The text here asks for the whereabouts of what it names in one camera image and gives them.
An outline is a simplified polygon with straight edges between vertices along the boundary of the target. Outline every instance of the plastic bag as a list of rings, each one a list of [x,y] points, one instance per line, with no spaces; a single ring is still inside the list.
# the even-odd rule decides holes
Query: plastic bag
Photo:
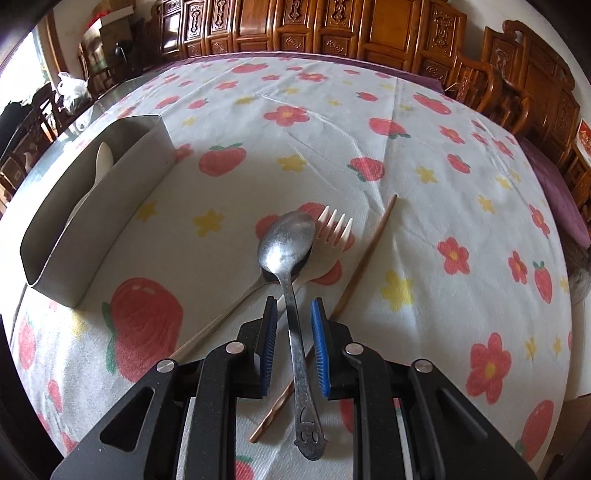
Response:
[[[74,115],[82,104],[91,100],[88,86],[84,80],[74,78],[69,73],[58,73],[61,78],[57,86],[57,93],[64,96],[64,108],[70,115]]]

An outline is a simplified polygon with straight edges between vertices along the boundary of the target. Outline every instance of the metal spoon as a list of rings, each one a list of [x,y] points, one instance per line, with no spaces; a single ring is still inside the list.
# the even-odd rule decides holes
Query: metal spoon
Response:
[[[315,234],[316,226],[310,215],[304,212],[290,212],[271,225],[258,248],[261,267],[278,278],[285,297],[291,364],[294,371],[294,443],[308,460],[318,460],[322,457],[326,440],[308,382],[291,272],[308,254]]]

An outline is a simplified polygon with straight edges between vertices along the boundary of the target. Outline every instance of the wooden chopstick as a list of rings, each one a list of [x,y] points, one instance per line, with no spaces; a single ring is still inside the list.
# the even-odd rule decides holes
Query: wooden chopstick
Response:
[[[351,276],[351,279],[349,280],[349,283],[345,287],[343,294],[340,296],[340,299],[337,302],[335,309],[332,311],[332,314],[330,315],[330,320],[337,322],[338,319],[341,317],[342,313],[345,311],[345,307],[349,303],[349,300],[353,296],[355,289],[359,285],[359,282],[361,281],[361,277],[363,277],[363,273],[365,272],[365,269],[367,268],[369,261],[371,260],[373,254],[375,252],[375,248],[378,245],[379,239],[382,236],[382,233],[384,233],[384,229],[386,227],[386,224],[388,223],[388,219],[390,218],[390,214],[392,213],[392,210],[394,209],[394,205],[396,205],[396,200],[398,200],[398,195],[394,195],[392,197],[392,200],[390,200],[390,203],[389,203],[388,207],[386,208],[384,215],[382,216],[381,220],[379,221],[378,227],[375,229],[374,236],[372,237],[371,242],[369,243],[369,245],[367,247],[367,250],[365,251],[365,253],[363,253],[363,256],[361,257],[361,260],[359,261],[357,268],[355,268],[355,271],[353,272],[353,276]],[[313,357],[313,352],[314,352],[314,346],[312,346],[312,348],[310,348],[310,350],[306,354],[306,361],[307,361],[308,365],[310,364],[310,361]],[[275,403],[273,404],[273,406],[271,407],[269,412],[267,412],[267,415],[265,415],[262,422],[259,424],[259,426],[256,428],[256,430],[252,433],[252,435],[248,439],[251,443],[256,443],[260,440],[261,436],[271,426],[271,423],[273,423],[273,420],[275,420],[275,417],[279,414],[279,412],[283,409],[283,407],[285,406],[287,401],[290,399],[293,392],[294,392],[294,381],[292,379],[290,384],[287,385],[287,387],[285,388],[283,393],[281,395],[279,395],[279,397],[277,398],[277,400],[275,401]]]

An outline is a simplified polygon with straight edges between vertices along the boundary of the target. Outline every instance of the black object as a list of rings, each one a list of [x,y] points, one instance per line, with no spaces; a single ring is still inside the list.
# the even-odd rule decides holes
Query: black object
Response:
[[[329,400],[355,402],[353,478],[405,479],[393,398],[400,402],[413,478],[535,480],[535,474],[476,407],[428,360],[388,362],[354,343],[347,326],[312,304],[321,388]]]
[[[52,480],[176,478],[183,426],[195,397],[185,478],[235,478],[236,398],[267,394],[277,328],[269,297],[259,320],[205,359],[158,362],[99,420]]]

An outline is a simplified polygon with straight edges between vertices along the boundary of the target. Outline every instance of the table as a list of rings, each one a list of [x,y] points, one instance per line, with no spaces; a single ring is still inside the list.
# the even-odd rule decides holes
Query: table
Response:
[[[397,193],[342,322],[386,359],[431,359],[539,466],[564,397],[571,328],[544,194],[506,131],[382,69],[270,53],[179,64],[108,109],[46,172],[39,185],[47,188],[76,151],[126,115],[161,114],[177,147],[177,165],[130,220],[77,310],[31,289],[14,309],[17,370],[63,453],[252,283],[258,239],[276,215],[318,215],[331,205],[355,218],[355,241],[298,295],[311,345],[311,300],[322,296],[331,311]],[[278,289],[247,301],[200,355],[259,317],[267,294]],[[290,375],[281,320],[269,397],[238,406],[238,478],[352,476],[346,403],[316,396],[329,440],[319,462],[294,447],[289,414],[262,443],[248,443]]]

